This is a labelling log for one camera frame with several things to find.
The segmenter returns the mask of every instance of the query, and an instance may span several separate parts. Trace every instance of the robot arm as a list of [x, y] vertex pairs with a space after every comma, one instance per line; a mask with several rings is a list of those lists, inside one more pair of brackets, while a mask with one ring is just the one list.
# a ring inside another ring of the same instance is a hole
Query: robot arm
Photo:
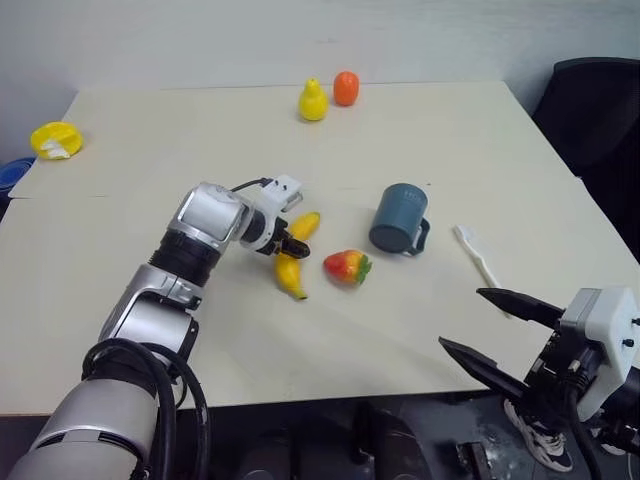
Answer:
[[[528, 295], [496, 288], [478, 293], [500, 309], [534, 320], [553, 333], [524, 382], [495, 361], [440, 338], [447, 353], [489, 388], [545, 417], [567, 420], [587, 462], [581, 422], [596, 422], [606, 443], [640, 455], [640, 371], [632, 367], [640, 347], [640, 309], [628, 288], [583, 288], [566, 310]], [[600, 478], [595, 460], [590, 469]]]
[[[239, 241], [265, 255], [309, 255], [278, 216], [302, 199], [300, 183], [285, 175], [264, 183], [255, 203], [219, 185], [202, 183], [189, 192], [160, 247], [138, 268], [104, 323], [101, 343], [85, 359], [83, 381], [52, 414], [10, 480], [147, 476], [156, 398], [162, 417], [163, 395], [166, 399], [171, 392], [168, 377], [190, 371], [186, 360], [198, 333], [191, 312], [200, 305], [210, 271], [228, 245]], [[167, 377], [166, 385], [158, 381], [158, 368]], [[172, 395], [168, 403], [174, 409]], [[175, 411], [170, 415], [175, 424]], [[208, 430], [206, 403], [199, 415], [201, 427]], [[158, 471], [152, 473], [159, 478]]]

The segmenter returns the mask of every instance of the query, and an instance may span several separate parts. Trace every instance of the mug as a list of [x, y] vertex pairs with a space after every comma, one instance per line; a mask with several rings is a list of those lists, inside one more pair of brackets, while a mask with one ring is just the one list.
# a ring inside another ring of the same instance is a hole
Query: mug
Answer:
[[408, 183], [387, 187], [369, 230], [369, 240], [388, 253], [417, 255], [431, 226], [422, 217], [427, 209], [427, 195]]

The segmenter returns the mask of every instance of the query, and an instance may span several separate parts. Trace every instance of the yellow banana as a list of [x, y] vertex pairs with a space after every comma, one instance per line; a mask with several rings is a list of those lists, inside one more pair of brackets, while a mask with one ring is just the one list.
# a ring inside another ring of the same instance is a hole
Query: yellow banana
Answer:
[[299, 216], [289, 226], [289, 233], [293, 238], [305, 242], [311, 234], [316, 231], [320, 223], [320, 214], [318, 212], [309, 212]]
[[[320, 223], [320, 214], [310, 212], [298, 217], [289, 227], [289, 233], [300, 241], [307, 240]], [[300, 285], [300, 264], [298, 260], [279, 253], [275, 259], [276, 280], [280, 287], [289, 292], [297, 300], [304, 300], [307, 294]]]
[[293, 295], [297, 300], [307, 298], [307, 294], [300, 286], [300, 264], [297, 259], [284, 253], [279, 253], [276, 255], [275, 271], [276, 279], [280, 287]]

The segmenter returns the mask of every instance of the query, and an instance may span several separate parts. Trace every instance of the toy strawberry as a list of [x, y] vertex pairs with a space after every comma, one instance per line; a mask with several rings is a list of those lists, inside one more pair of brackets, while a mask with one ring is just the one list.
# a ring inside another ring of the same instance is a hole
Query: toy strawberry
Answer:
[[358, 250], [345, 250], [324, 259], [324, 268], [336, 280], [343, 283], [361, 284], [373, 264]]

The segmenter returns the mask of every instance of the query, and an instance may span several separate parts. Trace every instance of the wall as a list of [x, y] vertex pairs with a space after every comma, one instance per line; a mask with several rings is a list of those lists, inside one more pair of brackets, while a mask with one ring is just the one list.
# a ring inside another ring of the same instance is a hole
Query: wall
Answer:
[[77, 89], [504, 79], [640, 56], [638, 0], [0, 0], [0, 161]]

